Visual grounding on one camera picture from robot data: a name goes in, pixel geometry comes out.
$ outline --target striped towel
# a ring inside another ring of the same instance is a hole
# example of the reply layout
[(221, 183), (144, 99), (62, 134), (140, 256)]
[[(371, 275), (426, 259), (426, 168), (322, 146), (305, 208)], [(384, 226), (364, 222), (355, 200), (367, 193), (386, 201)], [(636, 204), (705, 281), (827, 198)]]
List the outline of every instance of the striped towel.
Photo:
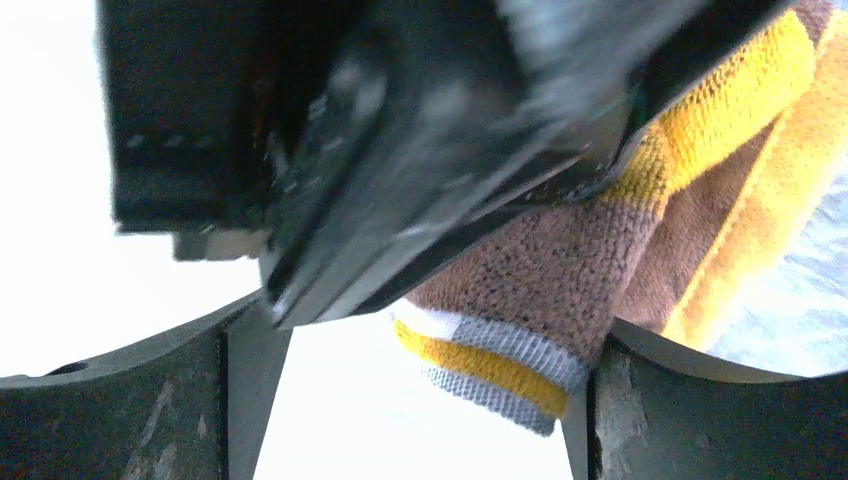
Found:
[(411, 292), (401, 343), (438, 387), (540, 435), (616, 317), (705, 351), (848, 151), (848, 18), (804, 0), (650, 127), (616, 185), (521, 217)]

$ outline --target dark metal bracket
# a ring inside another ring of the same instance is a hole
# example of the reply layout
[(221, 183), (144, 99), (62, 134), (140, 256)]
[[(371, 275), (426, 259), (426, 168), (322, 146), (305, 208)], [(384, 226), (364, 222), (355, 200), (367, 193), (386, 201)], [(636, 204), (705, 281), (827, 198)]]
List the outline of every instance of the dark metal bracket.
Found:
[(563, 421), (573, 478), (848, 477), (848, 373), (726, 362), (619, 321)]
[[(0, 379), (0, 478), (253, 478), (291, 338), (260, 299)], [(747, 368), (619, 322), (563, 432), (575, 480), (843, 478), (848, 373)]]
[(258, 299), (0, 379), (0, 478), (253, 478), (292, 333)]

